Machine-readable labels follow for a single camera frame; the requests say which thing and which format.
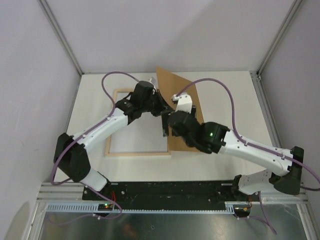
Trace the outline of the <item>white wooden picture frame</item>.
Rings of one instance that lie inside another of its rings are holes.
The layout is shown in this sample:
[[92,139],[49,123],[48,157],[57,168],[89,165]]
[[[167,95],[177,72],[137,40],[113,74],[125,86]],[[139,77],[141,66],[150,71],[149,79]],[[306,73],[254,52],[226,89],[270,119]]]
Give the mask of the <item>white wooden picture frame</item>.
[[170,156],[168,138],[163,136],[162,119],[143,113],[128,126],[107,138],[105,157]]

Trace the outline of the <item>brown cardboard backing board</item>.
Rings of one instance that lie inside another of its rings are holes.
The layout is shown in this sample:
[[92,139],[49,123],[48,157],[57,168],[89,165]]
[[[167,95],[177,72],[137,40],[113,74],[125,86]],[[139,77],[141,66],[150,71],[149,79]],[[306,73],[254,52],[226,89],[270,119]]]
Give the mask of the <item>brown cardboard backing board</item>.
[[168,105],[175,112],[183,111],[186,113],[190,113],[192,106],[195,106],[195,117],[202,124],[204,117],[196,86],[190,80],[162,67],[157,66],[155,72],[158,89]]

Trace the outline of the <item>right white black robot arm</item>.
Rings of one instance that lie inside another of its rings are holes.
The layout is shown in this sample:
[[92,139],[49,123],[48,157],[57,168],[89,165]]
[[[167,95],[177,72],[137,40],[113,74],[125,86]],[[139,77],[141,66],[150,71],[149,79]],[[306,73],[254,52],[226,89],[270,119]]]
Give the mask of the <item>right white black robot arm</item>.
[[303,148],[272,148],[252,143],[227,126],[215,122],[199,123],[194,115],[185,111],[171,112],[162,120],[163,132],[182,138],[189,148],[206,154],[241,158],[264,168],[251,175],[234,177],[230,194],[235,200],[242,201],[248,195],[270,188],[292,196],[300,193]]

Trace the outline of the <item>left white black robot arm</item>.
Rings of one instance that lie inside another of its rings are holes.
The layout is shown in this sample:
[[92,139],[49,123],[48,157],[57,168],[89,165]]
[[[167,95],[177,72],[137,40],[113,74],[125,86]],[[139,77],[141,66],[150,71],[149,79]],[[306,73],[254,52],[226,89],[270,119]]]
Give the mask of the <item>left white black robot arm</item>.
[[63,133],[58,137],[54,169],[60,169],[68,179],[93,189],[100,200],[110,196],[108,180],[95,170],[89,160],[89,152],[113,133],[139,119],[143,113],[166,119],[173,108],[160,91],[148,81],[140,81],[133,91],[113,104],[111,112],[95,125],[74,135]]

